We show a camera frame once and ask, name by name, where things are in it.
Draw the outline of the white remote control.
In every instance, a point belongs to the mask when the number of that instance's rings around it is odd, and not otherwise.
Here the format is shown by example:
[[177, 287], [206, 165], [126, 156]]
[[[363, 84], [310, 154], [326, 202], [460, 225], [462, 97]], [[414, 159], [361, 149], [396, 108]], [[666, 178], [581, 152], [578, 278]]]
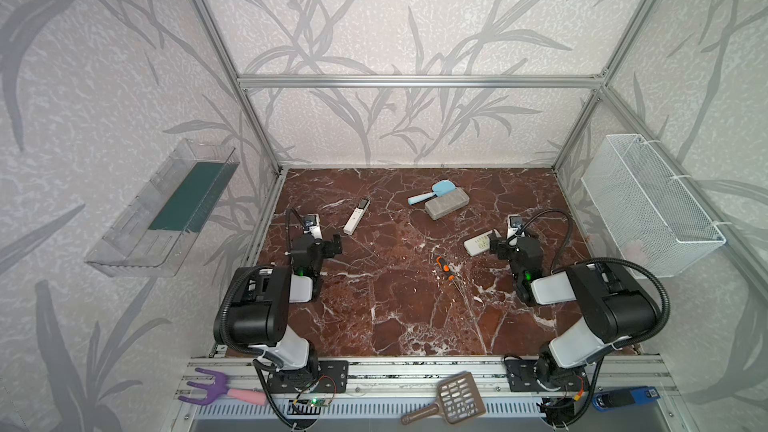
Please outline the white remote control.
[[499, 238], [499, 233], [495, 229], [492, 229], [488, 232], [467, 239], [463, 243], [463, 246], [471, 257], [475, 257], [477, 255], [488, 252], [490, 250], [491, 242]]

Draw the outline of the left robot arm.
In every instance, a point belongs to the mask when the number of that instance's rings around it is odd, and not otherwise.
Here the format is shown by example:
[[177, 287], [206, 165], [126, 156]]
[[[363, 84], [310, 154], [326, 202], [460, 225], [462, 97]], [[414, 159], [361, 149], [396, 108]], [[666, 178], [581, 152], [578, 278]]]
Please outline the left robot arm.
[[289, 246], [288, 264], [235, 271], [214, 322], [214, 339], [251, 356], [254, 368], [265, 378], [267, 391], [330, 394], [346, 390], [349, 363], [321, 360], [312, 342], [288, 324], [292, 304], [319, 299], [323, 262], [341, 252], [337, 234], [330, 240], [304, 234]]

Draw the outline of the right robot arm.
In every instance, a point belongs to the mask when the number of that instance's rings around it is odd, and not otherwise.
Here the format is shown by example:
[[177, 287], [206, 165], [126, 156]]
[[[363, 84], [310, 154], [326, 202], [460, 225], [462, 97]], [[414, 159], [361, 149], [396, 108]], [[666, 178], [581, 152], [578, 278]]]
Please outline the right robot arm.
[[654, 337], [670, 318], [671, 300], [663, 284], [634, 262], [598, 257], [545, 276], [543, 251], [534, 237], [502, 239], [493, 232], [489, 251], [508, 263], [516, 294], [525, 305], [573, 302], [581, 313], [566, 332], [540, 348], [537, 358], [503, 358], [513, 392], [586, 388], [587, 365]]

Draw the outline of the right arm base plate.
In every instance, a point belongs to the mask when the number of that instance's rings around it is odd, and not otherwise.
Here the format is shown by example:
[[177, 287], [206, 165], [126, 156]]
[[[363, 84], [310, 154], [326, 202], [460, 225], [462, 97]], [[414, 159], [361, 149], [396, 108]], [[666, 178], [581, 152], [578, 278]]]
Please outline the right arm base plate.
[[578, 395], [587, 391], [589, 379], [583, 366], [563, 369], [547, 358], [523, 359], [515, 355], [502, 358], [511, 392]]

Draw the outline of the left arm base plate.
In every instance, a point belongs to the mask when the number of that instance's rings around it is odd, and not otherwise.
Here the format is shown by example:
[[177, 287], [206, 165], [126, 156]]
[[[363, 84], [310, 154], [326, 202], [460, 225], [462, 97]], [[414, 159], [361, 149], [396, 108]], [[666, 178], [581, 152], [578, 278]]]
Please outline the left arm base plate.
[[344, 393], [349, 366], [345, 360], [319, 360], [302, 369], [270, 373], [267, 388], [273, 394], [298, 393], [307, 389], [314, 393]]

